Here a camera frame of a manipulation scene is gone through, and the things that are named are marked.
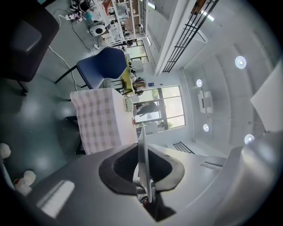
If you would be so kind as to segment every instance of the white ceiling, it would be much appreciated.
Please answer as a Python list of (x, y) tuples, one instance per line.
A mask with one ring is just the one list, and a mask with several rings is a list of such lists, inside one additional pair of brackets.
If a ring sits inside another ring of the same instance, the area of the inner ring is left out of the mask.
[(243, 1), (240, 0), (219, 0), (210, 15), (214, 21), (206, 19), (201, 26), (201, 31), (209, 39), (217, 32), (229, 19), (234, 16), (235, 12), (241, 7)]
[[(264, 126), (250, 99), (274, 69), (281, 51), (268, 27), (247, 5), (212, 33), (197, 54), (186, 56), (189, 63), (185, 74), (191, 94), (195, 139), (228, 154), (232, 147), (244, 145), (245, 135), (262, 136)], [(237, 56), (245, 57), (246, 68), (236, 67)], [(203, 80), (203, 91), (211, 91), (214, 113), (200, 113), (199, 88), (195, 87), (199, 78)], [(210, 126), (209, 132), (203, 131), (205, 123)]]

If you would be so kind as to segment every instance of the recessed light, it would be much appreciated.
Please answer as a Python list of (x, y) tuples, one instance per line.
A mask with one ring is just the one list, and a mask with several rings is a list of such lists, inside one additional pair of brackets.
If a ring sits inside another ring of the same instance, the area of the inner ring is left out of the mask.
[(244, 69), (246, 67), (246, 65), (247, 65), (246, 59), (244, 57), (242, 57), (242, 56), (236, 57), (235, 65), (239, 69)]
[(196, 85), (197, 85), (198, 87), (202, 87), (203, 81), (202, 81), (201, 79), (198, 79), (198, 80), (196, 81)]
[(204, 130), (205, 132), (208, 132), (208, 131), (209, 131), (209, 125), (208, 125), (208, 124), (204, 124), (204, 125), (203, 125), (203, 130)]
[(248, 134), (247, 136), (245, 136), (244, 142), (245, 144), (248, 144), (250, 142), (252, 142), (255, 139), (255, 137), (251, 134)]
[[(205, 16), (207, 15), (207, 13), (203, 10), (201, 13), (204, 14)], [(214, 21), (214, 18), (211, 15), (208, 15), (207, 18), (210, 19), (211, 21)]]
[(155, 9), (156, 8), (156, 5), (153, 5), (152, 3), (148, 3), (148, 5), (151, 7), (151, 8), (153, 8), (153, 9)]

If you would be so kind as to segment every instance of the desk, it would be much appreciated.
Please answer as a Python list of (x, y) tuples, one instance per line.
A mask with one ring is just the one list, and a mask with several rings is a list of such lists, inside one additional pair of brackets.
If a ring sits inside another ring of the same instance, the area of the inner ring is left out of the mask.
[(86, 154), (138, 142), (133, 113), (113, 88), (72, 92), (80, 136)]
[(133, 83), (132, 83), (132, 79), (131, 79), (129, 61), (128, 61), (127, 57), (126, 57), (126, 62), (127, 62), (127, 68), (121, 76), (122, 80), (126, 84), (126, 88), (125, 88), (124, 93), (125, 94), (134, 94), (134, 88), (133, 88)]

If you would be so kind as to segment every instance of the yellow cloth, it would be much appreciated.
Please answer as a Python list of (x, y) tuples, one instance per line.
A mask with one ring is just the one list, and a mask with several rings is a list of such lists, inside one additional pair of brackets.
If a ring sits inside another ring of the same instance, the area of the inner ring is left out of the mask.
[(127, 63), (127, 68), (125, 69), (125, 71), (122, 74), (122, 79), (123, 79), (124, 83), (126, 84), (125, 93), (131, 91), (128, 94), (134, 94), (134, 88), (133, 88), (133, 84), (131, 82), (131, 74), (130, 74), (130, 70), (129, 70), (129, 61), (128, 61), (127, 57), (125, 57), (125, 59), (126, 59), (126, 63)]

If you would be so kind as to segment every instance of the floor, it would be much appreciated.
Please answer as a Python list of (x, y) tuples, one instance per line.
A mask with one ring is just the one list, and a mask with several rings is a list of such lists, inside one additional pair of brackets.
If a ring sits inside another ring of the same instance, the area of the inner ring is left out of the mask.
[[(59, 14), (66, 14), (61, 9), (68, 10), (67, 2), (55, 1), (47, 9), (57, 18)], [(93, 50), (92, 43), (96, 38), (87, 32), (87, 25), (73, 25), (81, 39)], [(50, 46), (71, 67), (78, 60), (90, 56), (73, 32), (70, 21), (62, 20), (62, 26)], [(68, 101), (70, 92), (75, 91), (74, 81), (69, 74), (54, 84), (67, 70), (64, 62), (48, 49), (34, 79), (26, 83), (29, 89), (27, 96), (21, 95), (16, 81), (0, 79), (0, 143), (8, 144), (11, 149), (5, 165), (12, 180), (30, 169), (37, 176), (34, 186), (79, 157), (75, 155), (79, 130), (65, 120), (66, 116), (76, 114), (73, 104)], [(77, 71), (74, 78), (78, 87), (84, 85)]]

